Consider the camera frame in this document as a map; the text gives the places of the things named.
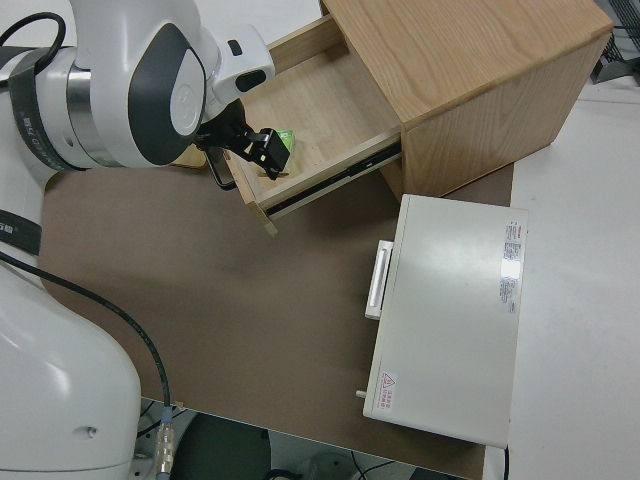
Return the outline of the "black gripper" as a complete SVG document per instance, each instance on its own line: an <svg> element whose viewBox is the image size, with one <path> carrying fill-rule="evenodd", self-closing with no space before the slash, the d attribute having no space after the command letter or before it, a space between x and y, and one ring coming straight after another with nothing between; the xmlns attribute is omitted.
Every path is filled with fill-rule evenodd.
<svg viewBox="0 0 640 480"><path fill-rule="evenodd" d="M255 132L246 123L243 103L233 101L201 124L196 132L196 147L203 151L223 148L242 157L257 157L267 177L276 180L292 154L292 131L264 128Z"/></svg>

